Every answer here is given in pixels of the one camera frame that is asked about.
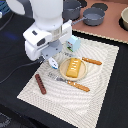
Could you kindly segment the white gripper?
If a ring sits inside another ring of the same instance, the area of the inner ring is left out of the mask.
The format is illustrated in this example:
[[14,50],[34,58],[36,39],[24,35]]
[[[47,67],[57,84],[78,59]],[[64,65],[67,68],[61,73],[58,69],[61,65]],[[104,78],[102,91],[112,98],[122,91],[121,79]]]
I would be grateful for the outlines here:
[[62,44],[72,35],[72,21],[48,20],[34,22],[24,33],[25,51],[30,60],[45,60],[62,50]]

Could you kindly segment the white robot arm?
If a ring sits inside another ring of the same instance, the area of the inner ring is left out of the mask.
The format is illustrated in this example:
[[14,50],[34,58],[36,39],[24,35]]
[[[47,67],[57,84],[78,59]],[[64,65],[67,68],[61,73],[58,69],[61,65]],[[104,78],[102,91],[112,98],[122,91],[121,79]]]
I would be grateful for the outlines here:
[[63,22],[63,0],[6,0],[10,9],[34,19],[23,33],[25,51],[30,60],[49,59],[62,50],[72,35],[72,21]]

